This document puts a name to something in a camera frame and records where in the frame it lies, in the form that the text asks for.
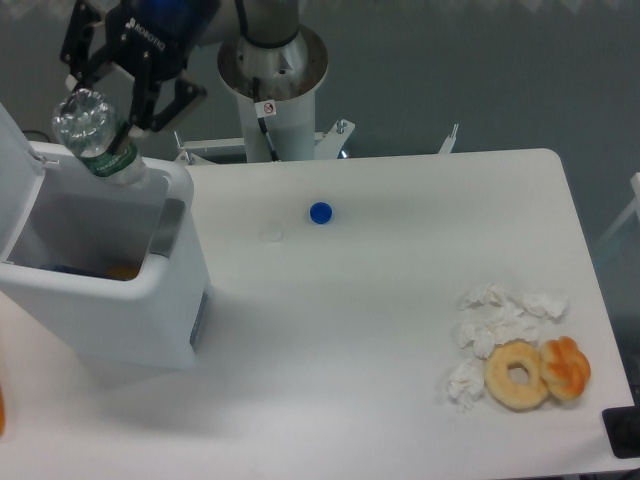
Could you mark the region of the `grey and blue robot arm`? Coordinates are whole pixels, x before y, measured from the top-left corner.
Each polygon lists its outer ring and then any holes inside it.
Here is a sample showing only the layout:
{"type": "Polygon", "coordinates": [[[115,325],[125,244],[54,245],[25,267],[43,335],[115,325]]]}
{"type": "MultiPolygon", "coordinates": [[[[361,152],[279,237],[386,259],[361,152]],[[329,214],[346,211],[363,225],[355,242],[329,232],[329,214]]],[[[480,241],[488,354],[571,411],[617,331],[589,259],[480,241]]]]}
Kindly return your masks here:
{"type": "Polygon", "coordinates": [[[260,48],[283,46],[299,29],[295,1],[119,1],[104,11],[75,3],[60,58],[73,90],[91,89],[113,69],[133,79],[123,126],[107,148],[126,150],[131,131],[160,132],[179,123],[206,97],[187,73],[198,45],[240,36],[260,48]]]}

